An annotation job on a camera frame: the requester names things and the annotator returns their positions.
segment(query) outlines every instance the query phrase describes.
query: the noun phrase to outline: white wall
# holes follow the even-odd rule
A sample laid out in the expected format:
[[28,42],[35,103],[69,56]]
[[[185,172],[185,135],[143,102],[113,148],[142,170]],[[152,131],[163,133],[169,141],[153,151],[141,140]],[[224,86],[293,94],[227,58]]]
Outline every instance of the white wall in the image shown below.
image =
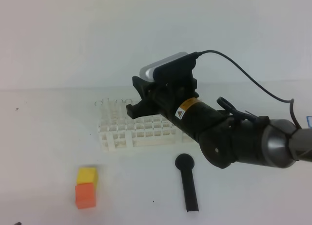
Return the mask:
[[[311,0],[0,0],[0,89],[130,85],[180,51],[257,80],[312,78]],[[202,82],[243,81],[203,56]]]

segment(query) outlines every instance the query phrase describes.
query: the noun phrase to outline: black handle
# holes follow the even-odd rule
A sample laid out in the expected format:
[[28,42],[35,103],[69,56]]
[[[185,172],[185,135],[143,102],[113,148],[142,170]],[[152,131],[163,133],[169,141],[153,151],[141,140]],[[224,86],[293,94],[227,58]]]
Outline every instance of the black handle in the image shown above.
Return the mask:
[[180,154],[175,160],[175,166],[181,171],[186,212],[199,211],[192,173],[194,165],[194,159],[186,153]]
[[181,171],[186,211],[199,211],[192,170]]

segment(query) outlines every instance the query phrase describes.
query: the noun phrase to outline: warning label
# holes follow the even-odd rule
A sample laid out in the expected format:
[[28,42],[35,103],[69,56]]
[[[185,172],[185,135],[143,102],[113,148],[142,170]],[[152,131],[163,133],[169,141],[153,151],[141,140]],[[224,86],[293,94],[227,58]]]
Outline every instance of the warning label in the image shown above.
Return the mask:
[[185,112],[195,103],[199,102],[199,100],[197,98],[190,98],[187,99],[186,101],[184,101],[180,107],[177,109],[175,115],[176,117],[178,117],[179,119],[182,119],[182,117],[184,116]]

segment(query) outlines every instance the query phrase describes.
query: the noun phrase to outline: wooden block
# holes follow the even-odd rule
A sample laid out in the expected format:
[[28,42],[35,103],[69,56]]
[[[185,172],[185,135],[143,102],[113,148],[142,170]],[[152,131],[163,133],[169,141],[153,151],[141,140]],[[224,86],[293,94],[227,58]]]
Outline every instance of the wooden block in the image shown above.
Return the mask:
[[96,206],[96,194],[93,183],[76,185],[76,205],[78,209]]
[[96,168],[79,168],[77,176],[77,185],[92,183],[94,188],[98,184],[98,172]]

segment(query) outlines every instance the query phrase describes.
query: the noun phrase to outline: orange block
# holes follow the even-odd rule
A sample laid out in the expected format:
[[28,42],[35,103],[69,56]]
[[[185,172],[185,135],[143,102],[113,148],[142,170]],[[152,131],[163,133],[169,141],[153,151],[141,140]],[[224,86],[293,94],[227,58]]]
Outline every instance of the orange block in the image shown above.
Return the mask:
[[96,206],[96,193],[93,183],[76,185],[76,205],[78,209]]

